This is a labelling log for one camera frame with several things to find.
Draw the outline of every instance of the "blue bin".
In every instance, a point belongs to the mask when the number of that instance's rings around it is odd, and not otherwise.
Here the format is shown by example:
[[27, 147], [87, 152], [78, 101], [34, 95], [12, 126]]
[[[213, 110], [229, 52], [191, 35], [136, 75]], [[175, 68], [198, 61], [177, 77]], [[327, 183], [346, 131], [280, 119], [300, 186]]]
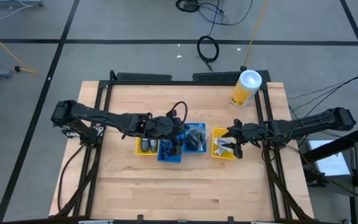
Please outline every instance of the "blue bin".
[[[177, 136], [177, 139], [178, 140], [181, 140], [183, 139], [183, 134], [180, 134]], [[158, 156], [157, 156], [157, 159], [158, 161], [161, 161], [161, 162], [181, 162], [181, 154], [177, 155], [177, 156], [170, 156], [170, 157], [167, 157], [167, 158], [162, 158], [162, 154], [163, 154], [163, 151], [162, 151], [162, 140], [160, 140], [159, 144], [158, 144]], [[172, 148], [172, 141], [169, 142], [169, 148]]]
[[[205, 128], [204, 123], [185, 123], [185, 125], [188, 126], [190, 129], [191, 129], [191, 127], [200, 127], [201, 129], [204, 130], [204, 132], [206, 132], [206, 128]], [[190, 129], [187, 129], [185, 131], [185, 138], [186, 138], [187, 134], [189, 133]], [[202, 151], [190, 150], [190, 149], [187, 148], [186, 143], [183, 143], [182, 151], [185, 152], [185, 153], [204, 153], [204, 152], [206, 152], [206, 142], [207, 141], [205, 141], [205, 143], [203, 145], [203, 150]]]

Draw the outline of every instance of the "wooden table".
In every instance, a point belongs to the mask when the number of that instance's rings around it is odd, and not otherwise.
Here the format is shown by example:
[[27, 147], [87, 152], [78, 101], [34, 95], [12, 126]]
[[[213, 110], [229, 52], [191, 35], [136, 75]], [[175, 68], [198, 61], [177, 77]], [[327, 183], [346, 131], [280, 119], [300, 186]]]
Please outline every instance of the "wooden table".
[[[83, 82], [78, 102], [93, 107], [97, 87], [98, 82]], [[143, 214], [145, 220], [226, 221], [228, 216], [233, 216], [236, 221], [274, 221], [262, 150], [247, 144], [242, 147], [243, 159], [211, 157], [213, 128], [232, 126], [235, 118], [243, 123], [258, 123], [255, 101], [246, 108], [233, 106], [229, 100], [233, 86], [114, 85], [112, 89], [109, 107], [112, 113], [151, 112], [154, 116], [164, 116], [176, 102], [185, 101], [189, 108], [186, 122], [206, 124], [210, 137], [208, 151], [184, 154], [179, 164], [159, 162], [156, 156], [135, 155], [136, 139], [121, 140], [121, 133], [108, 128], [91, 218], [134, 220]], [[274, 119], [290, 119], [283, 84], [268, 83], [268, 92]], [[177, 109], [183, 117], [183, 109], [180, 106]], [[62, 167], [78, 148], [79, 139], [68, 140]], [[67, 202], [78, 186], [83, 153], [72, 160], [65, 173], [62, 203]], [[299, 155], [291, 149], [282, 149], [281, 155], [289, 192], [306, 214], [313, 217]], [[278, 189], [277, 195], [280, 215], [284, 218]], [[86, 200], [82, 202], [80, 214]], [[56, 190], [50, 214], [57, 212]]]

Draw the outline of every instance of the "yellow bin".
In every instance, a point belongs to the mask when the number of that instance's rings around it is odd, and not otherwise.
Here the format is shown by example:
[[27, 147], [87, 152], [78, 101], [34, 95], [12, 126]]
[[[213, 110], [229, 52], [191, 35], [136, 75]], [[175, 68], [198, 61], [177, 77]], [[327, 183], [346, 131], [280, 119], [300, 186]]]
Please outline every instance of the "yellow bin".
[[156, 155], [158, 155], [158, 144], [160, 144], [160, 141], [157, 141], [157, 151], [156, 152], [152, 152], [150, 149], [147, 150], [147, 152], [142, 151], [141, 144], [142, 144], [142, 139], [136, 138], [136, 154], [137, 155], [140, 155], [140, 156], [156, 156]]
[[232, 152], [224, 151], [224, 153], [222, 153], [221, 156], [218, 156], [214, 153], [214, 151], [219, 148], [218, 145], [214, 144], [214, 138], [222, 137], [227, 132], [228, 132], [228, 130], [226, 128], [214, 128], [213, 137], [212, 137], [212, 150], [211, 150], [212, 157], [220, 158], [220, 159], [234, 160], [234, 151], [232, 151]]

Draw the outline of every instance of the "black cable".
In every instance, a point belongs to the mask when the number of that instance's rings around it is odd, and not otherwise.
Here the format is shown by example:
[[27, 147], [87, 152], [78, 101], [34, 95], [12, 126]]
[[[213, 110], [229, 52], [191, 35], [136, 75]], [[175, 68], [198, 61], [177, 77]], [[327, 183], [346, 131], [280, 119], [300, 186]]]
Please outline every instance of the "black cable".
[[323, 94], [321, 94], [321, 95], [319, 95], [319, 96], [313, 98], [313, 99], [310, 100], [309, 102], [304, 103], [304, 104], [298, 106], [297, 108], [295, 108], [295, 110], [292, 110], [292, 113], [294, 113], [295, 111], [297, 111], [299, 108], [301, 108], [301, 107], [303, 107], [303, 106], [309, 105], [309, 104], [312, 103], [314, 100], [317, 100], [318, 98], [320, 98], [320, 97], [322, 97], [322, 96], [324, 96], [324, 95], [327, 95], [328, 93], [331, 93], [332, 91], [336, 91], [336, 90], [337, 90], [336, 88], [333, 88], [332, 90], [329, 90], [329, 91], [327, 91], [326, 93], [323, 93]]
[[[105, 130], [106, 130], [106, 127], [104, 127], [104, 129], [98, 134], [98, 137], [101, 136], [102, 133], [105, 132]], [[73, 160], [74, 157], [75, 157], [76, 155], [78, 155], [78, 153], [81, 151], [81, 149], [83, 149], [83, 147], [84, 147], [84, 146], [81, 146], [81, 147], [80, 147], [76, 152], [74, 152], [74, 154], [67, 160], [65, 166], [64, 166], [63, 169], [62, 169], [62, 173], [60, 174], [59, 187], [58, 187], [58, 193], [57, 193], [57, 208], [58, 208], [59, 213], [63, 213], [63, 212], [62, 212], [62, 208], [61, 208], [61, 206], [60, 206], [60, 197], [61, 197], [61, 195], [62, 195], [62, 185], [63, 185], [63, 176], [64, 176], [64, 173], [65, 173], [65, 171], [66, 171], [66, 169], [67, 169], [69, 163], [71, 162], [71, 160]]]
[[[354, 77], [354, 78], [351, 78], [350, 80], [348, 80], [348, 81], [346, 81], [346, 82], [338, 83], [338, 84], [336, 84], [336, 85], [333, 85], [333, 86], [337, 86], [337, 85], [339, 85], [339, 86], [334, 87], [334, 88], [332, 88], [331, 90], [327, 91], [326, 93], [323, 93], [323, 94], [321, 94], [321, 95], [319, 95], [319, 96], [313, 98], [313, 99], [310, 100], [309, 102], [304, 103], [304, 104], [298, 106], [296, 109], [294, 109], [294, 110], [292, 110], [292, 111], [295, 112], [295, 111], [298, 110], [299, 108], [301, 108], [301, 107], [303, 107], [303, 106], [306, 106], [306, 105], [309, 105], [309, 104], [312, 103], [314, 100], [317, 100], [318, 98], [320, 98], [320, 97], [322, 97], [322, 96], [328, 94], [327, 97], [325, 97], [322, 101], [320, 101], [308, 114], [306, 114], [306, 116], [308, 116], [320, 103], [322, 103], [326, 98], [328, 98], [329, 96], [331, 96], [335, 91], [337, 91], [337, 90], [340, 89], [342, 86], [348, 84], [349, 82], [351, 82], [351, 81], [353, 81], [353, 80], [355, 80], [355, 79], [357, 79], [357, 78], [358, 78], [358, 77]], [[317, 90], [317, 91], [315, 91], [315, 92], [323, 91], [323, 90], [326, 90], [326, 89], [331, 88], [331, 87], [332, 87], [332, 86], [329, 86], [329, 87], [326, 87], [326, 88], [324, 88], [324, 89], [322, 89], [322, 90]]]
[[295, 116], [296, 119], [299, 119], [298, 116], [295, 114], [295, 111], [293, 110], [291, 105], [288, 105], [288, 107], [290, 108], [290, 112], [293, 113], [293, 115]]
[[[224, 24], [223, 22], [222, 22], [222, 23], [219, 23], [219, 22], [215, 22], [215, 20], [214, 20], [214, 21], [211, 21], [211, 20], [209, 20], [206, 16], [204, 16], [204, 14], [201, 12], [201, 10], [198, 10], [198, 12], [204, 17], [204, 19], [206, 19], [207, 21], [210, 21], [210, 22], [212, 22], [212, 23], [214, 23], [214, 24], [222, 25], [222, 26], [234, 26], [234, 25], [240, 24], [242, 21], [244, 21], [244, 19], [246, 19], [246, 17], [248, 16], [249, 11], [251, 10], [252, 3], [253, 3], [253, 2], [254, 2], [254, 0], [251, 0], [251, 3], [249, 4], [248, 10], [247, 10], [247, 13], [245, 14], [245, 16], [244, 16], [240, 21], [235, 22], [235, 23], [232, 23], [232, 24], [229, 24], [229, 23]], [[214, 4], [211, 4], [211, 3], [202, 3], [202, 4], [200, 4], [200, 7], [203, 6], [203, 5], [205, 5], [205, 4], [209, 4], [209, 5], [212, 5], [212, 6], [216, 7], [216, 8], [218, 8], [217, 6], [215, 6]]]
[[[197, 41], [197, 52], [198, 52], [198, 55], [200, 56], [200, 58], [202, 59], [202, 61], [206, 64], [206, 66], [209, 68], [209, 70], [210, 70], [211, 72], [213, 72], [213, 69], [212, 69], [212, 67], [209, 65], [209, 63], [215, 62], [216, 59], [218, 59], [218, 57], [219, 57], [219, 44], [216, 42], [216, 40], [214, 40], [212, 37], [210, 37], [210, 35], [212, 34], [212, 30], [214, 29], [215, 20], [216, 20], [217, 14], [218, 14], [218, 9], [219, 9], [219, 3], [220, 3], [220, 2], [221, 2], [221, 0], [218, 0], [218, 4], [217, 4], [217, 6], [216, 6], [216, 11], [215, 11], [215, 16], [214, 16], [214, 22], [212, 23], [212, 27], [211, 27], [211, 30], [209, 31], [209, 34], [200, 37], [200, 38], [198, 39], [198, 41]], [[212, 58], [205, 57], [205, 56], [201, 53], [200, 43], [201, 43], [201, 41], [203, 41], [204, 39], [210, 40], [210, 41], [214, 44], [214, 46], [215, 46], [216, 53], [215, 53], [215, 56], [212, 57]]]
[[302, 97], [302, 96], [307, 96], [307, 95], [310, 95], [310, 94], [313, 94], [313, 93], [318, 93], [320, 91], [324, 91], [324, 90], [326, 90], [328, 88], [333, 88], [333, 87], [338, 86], [338, 85], [343, 84], [343, 83], [345, 83], [345, 82], [337, 83], [335, 85], [327, 86], [326, 88], [323, 88], [321, 90], [312, 91], [310, 93], [305, 93], [305, 94], [302, 94], [302, 95], [299, 95], [299, 96], [296, 96], [296, 97], [287, 98], [287, 99], [288, 100], [294, 100], [294, 99], [297, 99], [297, 98]]
[[353, 190], [349, 190], [349, 189], [343, 187], [341, 184], [339, 184], [339, 183], [333, 181], [332, 179], [330, 179], [330, 178], [326, 177], [324, 174], [322, 174], [318, 169], [316, 169], [316, 168], [314, 167], [313, 164], [311, 164], [309, 161], [307, 161], [307, 159], [305, 158], [305, 156], [304, 156], [299, 150], [297, 150], [297, 149], [295, 149], [294, 147], [289, 146], [289, 145], [287, 145], [287, 144], [286, 144], [286, 146], [289, 147], [289, 148], [291, 148], [291, 149], [293, 149], [295, 152], [297, 152], [297, 153], [302, 157], [302, 159], [313, 169], [313, 171], [315, 171], [317, 174], [321, 175], [322, 178], [324, 178], [324, 179], [330, 181], [331, 183], [337, 185], [338, 187], [342, 188], [342, 189], [345, 190], [346, 192], [352, 194], [354, 197], [358, 197], [358, 194], [357, 194], [357, 193], [354, 193]]
[[340, 89], [340, 87], [342, 87], [342, 86], [344, 86], [344, 85], [348, 84], [349, 82], [351, 82], [351, 81], [353, 81], [353, 80], [356, 80], [356, 79], [358, 79], [358, 76], [357, 76], [357, 77], [354, 77], [354, 78], [350, 79], [349, 81], [344, 82], [342, 85], [336, 87], [334, 91], [332, 91], [328, 96], [326, 96], [326, 97], [325, 97], [323, 100], [321, 100], [316, 106], [314, 106], [314, 107], [309, 111], [309, 113], [307, 113], [307, 114], [305, 115], [305, 117], [308, 116], [314, 109], [316, 109], [316, 107], [317, 107], [318, 105], [320, 105], [326, 98], [328, 98], [328, 97], [331, 96], [333, 93], [335, 93], [335, 91], [337, 91], [338, 89]]
[[74, 154], [67, 160], [65, 166], [63, 167], [62, 169], [62, 173], [60, 174], [60, 180], [59, 180], [59, 187], [58, 187], [58, 190], [57, 190], [57, 209], [59, 210], [59, 212], [62, 211], [62, 208], [60, 206], [60, 197], [61, 197], [61, 194], [62, 194], [62, 185], [63, 185], [63, 176], [65, 174], [65, 171], [68, 167], [68, 164], [71, 162], [71, 160], [74, 159], [74, 157], [80, 153], [81, 149], [83, 149], [84, 146], [81, 146], [76, 152], [74, 152]]
[[182, 122], [182, 123], [184, 123], [186, 121], [187, 112], [188, 112], [187, 104], [184, 101], [179, 101], [178, 103], [175, 103], [175, 105], [173, 105], [171, 111], [174, 110], [179, 104], [183, 104], [185, 106], [185, 116], [183, 117], [183, 122]]
[[198, 0], [177, 0], [175, 5], [182, 12], [196, 12], [200, 9]]
[[298, 147], [301, 147], [302, 144], [306, 141], [306, 139], [307, 139], [308, 137], [309, 137], [309, 135], [307, 134], [307, 135], [305, 136], [305, 138], [302, 140], [301, 144], [298, 145]]

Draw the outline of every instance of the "yellow cable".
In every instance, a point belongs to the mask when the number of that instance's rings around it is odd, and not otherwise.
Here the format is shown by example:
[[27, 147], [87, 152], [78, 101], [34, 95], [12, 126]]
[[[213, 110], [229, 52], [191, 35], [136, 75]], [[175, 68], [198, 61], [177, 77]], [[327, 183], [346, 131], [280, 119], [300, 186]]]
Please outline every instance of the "yellow cable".
[[16, 59], [21, 65], [23, 65], [24, 67], [28, 68], [28, 69], [26, 69], [27, 72], [37, 74], [35, 71], [31, 70], [25, 63], [23, 63], [20, 59], [18, 59], [1, 41], [0, 41], [0, 45], [1, 45], [1, 47], [3, 49], [6, 50], [6, 52], [8, 54], [10, 54], [14, 59]]
[[248, 46], [248, 51], [247, 51], [247, 57], [246, 57], [246, 61], [244, 62], [244, 66], [247, 65], [248, 57], [249, 57], [249, 54], [250, 54], [250, 52], [251, 52], [252, 41], [254, 40], [254, 36], [255, 36], [255, 34], [256, 34], [256, 30], [258, 29], [259, 22], [262, 20], [264, 14], [265, 14], [267, 2], [268, 2], [268, 0], [265, 0], [264, 6], [263, 6], [263, 8], [262, 8], [262, 12], [260, 12], [259, 19], [258, 19], [258, 21], [256, 22], [254, 32], [252, 33], [251, 40], [249, 41], [249, 46]]

